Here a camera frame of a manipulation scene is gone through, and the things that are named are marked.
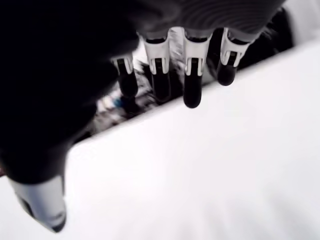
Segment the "white surface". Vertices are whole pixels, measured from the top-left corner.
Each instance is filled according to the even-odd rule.
[[[58,235],[0,178],[0,239],[320,239],[319,92],[313,43],[83,142]]]
[[[287,0],[295,44],[320,37],[320,0]]]

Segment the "robotic hand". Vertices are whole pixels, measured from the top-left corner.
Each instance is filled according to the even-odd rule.
[[[165,101],[168,29],[184,28],[184,102],[194,108],[213,30],[225,28],[217,75],[229,85],[283,1],[1,1],[0,165],[24,210],[53,232],[63,229],[67,153],[117,80],[125,96],[137,93],[136,32],[144,39],[154,93]]]

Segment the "black fingertip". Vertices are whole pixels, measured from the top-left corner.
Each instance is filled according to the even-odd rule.
[[[184,104],[194,109],[199,106],[202,96],[202,76],[188,76],[184,77]]]
[[[230,65],[223,65],[221,61],[219,61],[216,75],[218,82],[223,86],[229,86],[234,82],[236,76],[237,68]]]
[[[67,222],[67,216],[64,217],[62,223],[60,223],[60,224],[57,225],[57,226],[53,226],[53,227],[52,227],[52,230],[53,230],[54,232],[56,232],[56,233],[61,232],[62,229],[64,229],[64,227],[65,227],[65,225],[66,225],[66,222]]]
[[[126,98],[134,98],[138,93],[138,83],[135,72],[121,75],[119,78],[119,86],[122,94]]]
[[[155,98],[161,102],[167,102],[171,97],[171,84],[168,73],[157,73],[152,75],[152,88]]]

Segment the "white table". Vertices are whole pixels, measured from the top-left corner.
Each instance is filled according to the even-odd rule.
[[[319,239],[319,105],[313,42],[75,147],[57,235],[0,178],[0,239]]]

